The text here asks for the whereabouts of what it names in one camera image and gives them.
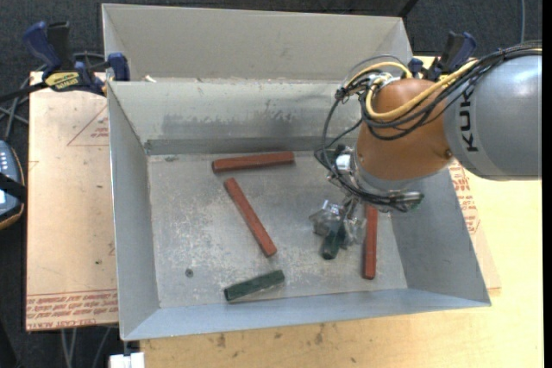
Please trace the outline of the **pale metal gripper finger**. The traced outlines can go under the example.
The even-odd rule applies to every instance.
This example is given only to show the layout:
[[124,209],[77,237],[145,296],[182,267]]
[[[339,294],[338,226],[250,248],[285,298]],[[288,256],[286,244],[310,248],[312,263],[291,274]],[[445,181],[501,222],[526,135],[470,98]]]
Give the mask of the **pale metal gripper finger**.
[[364,217],[357,217],[347,215],[344,218],[343,226],[345,230],[345,238],[343,240],[343,247],[349,248],[352,245],[359,245],[364,238],[366,219]]
[[341,206],[325,200],[322,207],[309,216],[314,234],[327,235],[341,224]]

